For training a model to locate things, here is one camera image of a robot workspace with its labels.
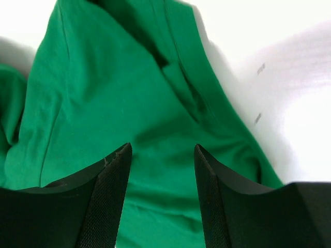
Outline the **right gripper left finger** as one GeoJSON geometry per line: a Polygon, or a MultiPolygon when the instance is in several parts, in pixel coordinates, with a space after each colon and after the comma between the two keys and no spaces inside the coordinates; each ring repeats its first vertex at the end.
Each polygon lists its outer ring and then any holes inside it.
{"type": "Polygon", "coordinates": [[[43,188],[1,189],[1,247],[115,247],[131,160],[126,143],[43,188]]]}

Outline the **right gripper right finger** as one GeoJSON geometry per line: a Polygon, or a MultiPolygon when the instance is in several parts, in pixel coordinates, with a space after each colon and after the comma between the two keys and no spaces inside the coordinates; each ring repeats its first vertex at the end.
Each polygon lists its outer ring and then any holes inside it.
{"type": "Polygon", "coordinates": [[[206,247],[330,247],[330,183],[272,189],[200,145],[194,169],[206,247]]]}

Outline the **green t shirt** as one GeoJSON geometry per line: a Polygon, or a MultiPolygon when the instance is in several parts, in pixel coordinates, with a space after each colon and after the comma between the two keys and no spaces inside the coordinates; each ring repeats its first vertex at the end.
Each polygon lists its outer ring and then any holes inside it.
{"type": "Polygon", "coordinates": [[[282,183],[232,108],[193,9],[57,1],[29,77],[1,65],[1,186],[44,186],[131,143],[117,247],[204,247],[193,151],[282,183]]]}

